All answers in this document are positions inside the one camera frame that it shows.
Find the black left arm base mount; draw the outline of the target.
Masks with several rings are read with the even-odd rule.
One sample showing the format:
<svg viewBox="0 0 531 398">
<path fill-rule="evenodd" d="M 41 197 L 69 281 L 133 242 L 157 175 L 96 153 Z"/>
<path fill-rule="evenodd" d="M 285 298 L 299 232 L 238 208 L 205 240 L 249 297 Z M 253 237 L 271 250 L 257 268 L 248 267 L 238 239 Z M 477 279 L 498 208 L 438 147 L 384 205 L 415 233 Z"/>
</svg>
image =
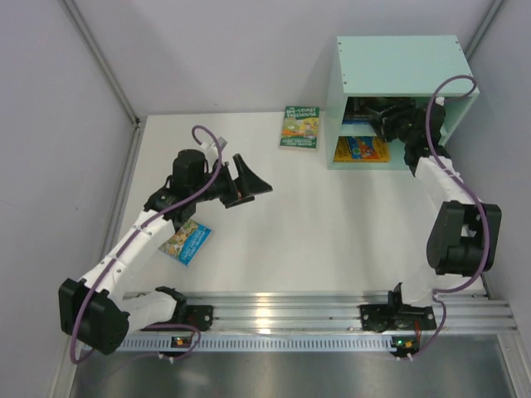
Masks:
<svg viewBox="0 0 531 398">
<path fill-rule="evenodd" d="M 176 307 L 168 321 L 153 323 L 143 328 L 143 331 L 179 331 L 184 329 L 183 325 L 193 326 L 200 332 L 210 329 L 213 319 L 212 305 L 191 305 L 184 294 L 168 287 L 158 287 L 155 291 L 174 299 Z"/>
</svg>

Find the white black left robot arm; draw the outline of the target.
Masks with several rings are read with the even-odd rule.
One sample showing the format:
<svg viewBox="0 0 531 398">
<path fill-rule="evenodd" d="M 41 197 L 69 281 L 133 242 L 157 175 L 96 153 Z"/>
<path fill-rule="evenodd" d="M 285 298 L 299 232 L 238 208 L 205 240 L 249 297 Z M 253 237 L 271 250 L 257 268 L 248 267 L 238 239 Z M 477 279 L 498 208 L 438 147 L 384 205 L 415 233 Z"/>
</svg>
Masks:
<svg viewBox="0 0 531 398">
<path fill-rule="evenodd" d="M 173 161 L 173 172 L 149 197 L 123 239 L 96 267 L 59 288 L 61 330 L 105 355 L 114 352 L 132 332 L 145 328 L 185 328 L 186 297 L 174 288 L 126 298 L 125 291 L 159 248 L 195 213 L 197 204 L 218 200 L 226 207 L 253 201 L 272 187 L 248 168 L 241 155 L 207 169 L 204 153 L 187 149 Z"/>
</svg>

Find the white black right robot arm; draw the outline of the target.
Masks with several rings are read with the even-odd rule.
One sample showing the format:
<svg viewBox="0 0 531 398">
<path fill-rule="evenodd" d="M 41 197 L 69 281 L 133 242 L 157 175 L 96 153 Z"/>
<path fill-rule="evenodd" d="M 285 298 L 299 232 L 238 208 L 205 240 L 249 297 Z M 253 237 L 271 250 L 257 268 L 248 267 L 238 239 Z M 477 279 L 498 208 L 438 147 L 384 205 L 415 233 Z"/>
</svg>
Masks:
<svg viewBox="0 0 531 398">
<path fill-rule="evenodd" d="M 494 264 L 502 211 L 482 202 L 454 169 L 441 145 L 444 100 L 417 105 L 413 99 L 384 99 L 370 124 L 386 143 L 404 145 L 404 163 L 422 182 L 438 213 L 426 243 L 426 265 L 394 290 L 403 304 L 427 307 L 440 293 L 471 286 Z"/>
</svg>

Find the Animal Farm book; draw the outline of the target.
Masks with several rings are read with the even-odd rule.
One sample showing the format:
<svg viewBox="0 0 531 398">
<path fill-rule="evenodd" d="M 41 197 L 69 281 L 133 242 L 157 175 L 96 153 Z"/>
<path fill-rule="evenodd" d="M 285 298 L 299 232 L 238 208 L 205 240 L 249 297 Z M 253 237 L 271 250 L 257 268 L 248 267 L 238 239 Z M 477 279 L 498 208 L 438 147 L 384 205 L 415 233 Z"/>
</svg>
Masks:
<svg viewBox="0 0 531 398">
<path fill-rule="evenodd" d="M 353 120 L 344 119 L 342 121 L 342 124 L 347 124 L 347 125 L 369 125 L 370 121 L 368 121 L 368 120 L 358 120 L 358 119 L 353 119 Z"/>
</svg>

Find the yellow 130-Storey Treehouse book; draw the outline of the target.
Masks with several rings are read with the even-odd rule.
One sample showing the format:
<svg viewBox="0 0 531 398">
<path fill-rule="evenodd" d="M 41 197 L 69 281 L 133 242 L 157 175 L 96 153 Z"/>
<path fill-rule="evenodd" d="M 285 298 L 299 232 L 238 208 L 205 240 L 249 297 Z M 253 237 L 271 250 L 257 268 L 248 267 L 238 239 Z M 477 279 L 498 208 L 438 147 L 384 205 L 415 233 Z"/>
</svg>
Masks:
<svg viewBox="0 0 531 398">
<path fill-rule="evenodd" d="M 389 163 L 388 144 L 373 136 L 339 137 L 334 154 L 336 163 Z"/>
</svg>

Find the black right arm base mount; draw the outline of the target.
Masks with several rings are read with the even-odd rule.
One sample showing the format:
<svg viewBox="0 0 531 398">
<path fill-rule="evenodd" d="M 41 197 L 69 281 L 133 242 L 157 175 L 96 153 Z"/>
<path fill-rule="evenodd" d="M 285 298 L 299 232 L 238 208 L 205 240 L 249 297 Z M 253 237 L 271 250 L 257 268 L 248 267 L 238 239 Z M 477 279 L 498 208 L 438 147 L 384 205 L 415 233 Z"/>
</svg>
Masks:
<svg viewBox="0 0 531 398">
<path fill-rule="evenodd" d="M 364 304 L 359 307 L 362 330 L 383 333 L 386 331 L 436 330 L 433 308 L 414 307 L 402 301 L 402 284 L 387 292 L 387 302 Z"/>
</svg>

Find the Three Days to See book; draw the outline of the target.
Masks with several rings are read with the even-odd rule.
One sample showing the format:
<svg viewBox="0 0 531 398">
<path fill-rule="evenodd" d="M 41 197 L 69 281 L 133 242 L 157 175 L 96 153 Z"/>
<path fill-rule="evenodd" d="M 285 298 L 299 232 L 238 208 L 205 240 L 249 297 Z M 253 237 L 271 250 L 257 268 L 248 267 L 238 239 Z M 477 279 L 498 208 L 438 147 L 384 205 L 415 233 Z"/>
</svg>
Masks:
<svg viewBox="0 0 531 398">
<path fill-rule="evenodd" d="M 415 100 L 410 97 L 349 97 L 343 119 L 380 119 L 414 104 Z"/>
</svg>

